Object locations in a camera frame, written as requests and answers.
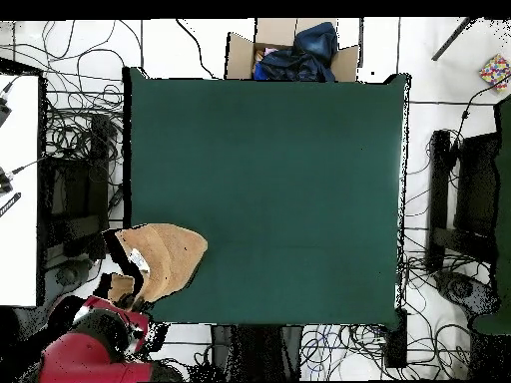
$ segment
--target black stand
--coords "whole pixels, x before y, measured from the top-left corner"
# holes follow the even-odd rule
[[[443,267],[445,249],[457,251],[480,261],[493,263],[497,249],[491,233],[496,198],[493,164],[498,140],[486,134],[464,140],[460,150],[460,173],[455,229],[447,229],[447,194],[453,165],[450,135],[435,131],[430,142],[431,177],[429,191],[428,235],[424,254],[427,271]]]
[[[213,326],[213,362],[230,382],[299,380],[302,326]]]
[[[435,55],[431,58],[434,62],[436,62],[442,54],[444,54],[445,50],[449,48],[449,46],[452,44],[452,42],[458,38],[458,36],[463,32],[463,30],[472,22],[474,21],[474,18],[465,18],[463,21],[459,24],[459,26],[456,28],[456,30],[452,33],[452,35],[447,39],[447,41],[444,43],[442,47],[440,47],[440,50],[438,50]]]

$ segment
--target black device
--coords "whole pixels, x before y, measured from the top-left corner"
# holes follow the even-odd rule
[[[11,208],[15,202],[21,198],[21,194],[19,192],[16,192],[12,198],[10,198],[4,205],[0,207],[0,217],[4,215],[9,208]]]
[[[212,326],[213,363],[227,381],[297,381],[303,326]]]
[[[0,97],[0,127],[4,124],[10,114],[11,109],[7,107],[6,100]]]
[[[123,199],[123,184],[119,184],[117,187],[116,193],[110,198],[110,201],[108,203],[108,210],[110,211],[112,208],[114,208],[116,205],[119,205],[119,202],[121,202],[121,199]]]
[[[467,320],[480,314],[491,314],[498,309],[498,297],[493,289],[474,277],[453,271],[433,274],[438,293],[459,305]]]
[[[92,266],[91,260],[68,260],[59,267],[57,282],[64,287],[77,288],[85,283]]]
[[[385,345],[383,346],[383,358],[387,368],[404,368],[407,362],[407,316],[404,308],[396,310],[399,324],[396,330],[388,331],[385,334]]]
[[[2,168],[0,168],[0,194],[12,190],[11,179]]]

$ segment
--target power strip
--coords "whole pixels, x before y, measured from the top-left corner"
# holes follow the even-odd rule
[[[9,199],[4,205],[2,205],[0,207],[0,217],[2,217],[2,215],[4,215],[7,212],[7,210],[11,208],[15,204],[15,202],[20,198],[21,194],[19,192],[16,192],[11,199]]]

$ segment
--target cardboard flap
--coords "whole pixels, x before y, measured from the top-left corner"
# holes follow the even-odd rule
[[[335,32],[337,32],[337,18],[298,18],[294,35],[296,36],[299,32],[322,24],[323,22],[331,22]]]
[[[135,229],[115,232],[123,251],[139,251],[150,272],[143,272],[144,283],[135,297],[155,302],[185,287],[208,249],[198,233],[169,223],[149,223]]]
[[[132,276],[124,276],[122,274],[112,273],[110,289],[108,291],[108,299],[111,302],[119,301],[123,295],[133,293],[135,288],[135,279]]]
[[[255,42],[292,46],[296,18],[257,18]]]
[[[253,43],[230,32],[226,63],[226,79],[250,79],[252,77]]]
[[[339,50],[331,61],[331,72],[338,82],[355,82],[358,45]]]

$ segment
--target cable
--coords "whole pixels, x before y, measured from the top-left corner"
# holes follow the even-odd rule
[[[122,24],[130,29],[132,34],[135,36],[137,44],[139,47],[141,47],[140,40],[138,39],[137,35],[131,28],[125,23],[122,22]],[[63,84],[64,88],[67,89],[67,84],[70,84],[74,88],[77,89],[78,96],[70,94],[68,96],[68,104],[72,110],[65,111],[62,110],[62,108],[57,108],[56,105],[59,102],[58,96],[57,101],[54,104],[50,104],[50,111],[49,111],[49,122],[48,122],[48,132],[50,134],[50,141],[48,142],[48,146],[50,148],[53,148],[57,151],[63,151],[66,153],[66,159],[68,160],[83,160],[88,161],[89,160],[89,152],[90,152],[90,142],[92,139],[92,132],[90,129],[90,119],[92,116],[94,116],[95,113],[91,113],[92,111],[98,111],[100,113],[112,113],[119,111],[119,115],[116,116],[115,114],[112,115],[111,123],[116,128],[117,133],[122,133],[122,121],[120,120],[122,117],[122,98],[119,97],[122,95],[120,93],[119,88],[107,85],[105,86],[105,89],[103,93],[99,92],[95,95],[86,94],[83,91],[82,86],[82,75],[80,72],[80,61],[81,59],[87,55],[92,54],[94,52],[109,52],[115,54],[118,58],[120,58],[120,61],[122,65],[124,65],[124,61],[121,59],[121,57],[113,50],[109,49],[100,49],[99,47],[107,43],[110,38],[112,37],[114,30],[116,28],[116,21],[113,22],[112,29],[110,30],[110,33],[108,37],[101,43],[96,44],[95,46],[85,50],[84,52],[74,55],[74,56],[67,56],[67,52],[69,51],[69,46],[71,45],[71,39],[73,36],[73,29],[74,29],[74,22],[72,26],[72,31],[69,36],[68,40],[68,48],[66,49],[66,52],[64,55],[57,56],[55,54],[49,53],[47,51],[47,38],[50,35],[50,33],[53,31],[55,27],[55,23],[51,24],[51,27],[46,31],[50,23],[48,22],[45,25],[45,28],[43,29],[42,38],[43,38],[43,44],[45,46],[44,52],[47,54],[47,60],[48,60],[48,71],[52,69],[52,65],[50,62],[56,62],[59,60],[70,60],[70,59],[77,59],[77,73],[74,75],[78,76],[78,85],[72,83],[68,78],[64,77],[63,73],[57,73],[56,76],[60,80],[60,82]],[[110,99],[107,99],[107,95],[109,96],[118,96],[119,98],[115,101],[111,101]],[[116,141],[115,139],[109,139],[107,141],[108,144],[108,151],[109,151],[109,163],[113,164],[112,171],[108,174],[108,184],[111,187],[116,187],[118,184],[114,184],[112,181],[112,175],[115,172],[116,165],[119,162],[119,159],[122,158],[122,149],[119,152],[118,146],[121,144],[120,142]]]
[[[2,94],[7,94],[9,90],[11,89],[12,85],[18,80],[18,78],[21,78],[23,75],[18,75],[16,78],[14,78],[9,84],[7,84],[2,91],[0,91],[0,96]]]
[[[430,188],[428,188],[426,191],[423,191],[423,192],[419,193],[418,195],[413,196],[411,199],[407,200],[407,201],[404,203],[404,205],[407,205],[409,202],[413,201],[414,199],[419,198],[420,196],[424,195],[425,193],[428,193],[430,190],[431,190],[431,189],[430,189]]]
[[[417,217],[418,215],[423,215],[429,210],[429,206],[422,212],[419,212],[417,214],[405,214],[405,217]]]
[[[465,108],[465,111],[463,112],[463,114],[461,115],[461,123],[459,125],[459,129],[458,129],[458,136],[456,137],[456,140],[454,141],[454,144],[457,145],[458,144],[458,140],[459,140],[459,136],[461,135],[461,130],[463,129],[463,123],[465,122],[465,120],[468,118],[468,109],[470,108],[470,106],[472,105],[472,102],[474,101],[474,99],[485,93],[486,91],[489,91],[491,90],[492,88],[496,87],[497,85],[499,84],[502,84],[504,81],[508,80],[509,78],[511,78],[511,74],[509,74],[508,76],[502,78],[501,80],[497,81],[496,83],[494,83],[493,85],[490,85],[489,87],[485,88],[484,90],[481,90],[481,91],[478,91],[477,93],[475,93],[472,98],[469,100],[468,104],[467,104],[467,107]]]
[[[444,363],[442,361],[442,359],[440,358],[440,354],[439,354],[439,351],[438,351],[438,336],[440,335],[440,332],[444,329],[446,329],[447,327],[456,327],[458,329],[461,329],[463,332],[465,332],[467,335],[470,336],[470,332],[465,329],[464,327],[460,326],[459,324],[454,324],[454,323],[450,323],[450,324],[444,324],[443,326],[441,326],[437,331],[436,331],[436,334],[435,334],[435,337],[434,337],[434,351],[435,351],[435,355],[437,356],[438,358],[438,362],[440,364],[440,367],[442,368],[442,370],[445,372],[445,374],[447,375],[447,377],[449,379],[455,379],[455,377],[451,376],[449,374],[449,372],[447,372],[445,370],[445,367],[444,367]]]
[[[189,30],[188,30],[188,29],[187,29],[187,28],[186,28],[186,27],[185,27],[185,26],[184,26],[184,25],[180,22],[180,20],[179,20],[179,19],[176,19],[176,22],[177,22],[177,23],[178,23],[178,25],[179,25],[181,28],[183,28],[183,30],[184,30],[184,31],[185,31],[185,32],[186,32],[186,33],[187,33],[187,34],[188,34],[188,35],[189,35],[189,36],[190,36],[190,37],[191,37],[191,38],[192,38],[192,39],[196,42],[196,44],[197,44],[197,48],[199,49],[199,61],[201,62],[201,66],[202,66],[202,68],[203,68],[206,72],[208,72],[208,73],[210,74],[210,76],[212,77],[212,79],[219,79],[219,78],[217,78],[216,76],[214,76],[214,75],[210,72],[210,70],[208,70],[208,69],[206,68],[206,66],[204,66],[204,64],[203,64],[203,53],[202,53],[202,51],[201,51],[201,45],[199,44],[199,41],[197,41],[197,38],[196,38],[196,37],[194,37],[194,35],[192,35],[192,33],[191,33],[191,32],[190,32],[190,31],[189,31]]]
[[[66,47],[66,51],[62,54],[62,56],[53,56],[55,58],[55,60],[57,59],[62,59],[64,56],[66,56],[69,52],[69,48],[71,47],[71,40],[73,38],[73,32],[75,31],[75,23],[76,21],[73,21],[72,24],[71,24],[71,33],[69,34],[69,39],[68,39],[68,46]],[[48,34],[50,33],[50,31],[53,29],[53,27],[55,26],[56,24],[56,21],[53,21],[53,24],[52,24],[52,27],[50,28],[50,30],[48,31]],[[46,48],[46,43],[44,45],[45,47],[45,52],[48,52],[48,49]]]
[[[45,160],[45,159],[48,159],[48,158],[51,158],[51,157],[53,157],[53,156],[55,156],[55,155],[57,155],[57,154],[60,154],[60,153],[62,153],[64,150],[67,150],[67,149],[62,149],[62,150],[60,150],[60,151],[53,152],[53,153],[51,153],[51,154],[49,154],[49,155],[46,155],[44,158],[38,159],[38,160],[36,160],[36,161],[34,161],[34,162],[32,162],[32,163],[29,163],[28,165],[25,165],[25,166],[22,166],[22,167],[20,167],[20,168],[15,169],[15,170],[14,170],[14,171],[12,171],[10,174],[6,174],[6,176],[7,176],[7,178],[10,178],[10,179],[12,180],[12,177],[10,177],[11,175],[12,175],[12,176],[18,175],[21,171],[24,171],[24,170],[25,170],[25,169],[27,169],[29,166],[35,165],[36,163],[39,163],[39,162],[41,162],[41,161],[43,161],[43,160]]]

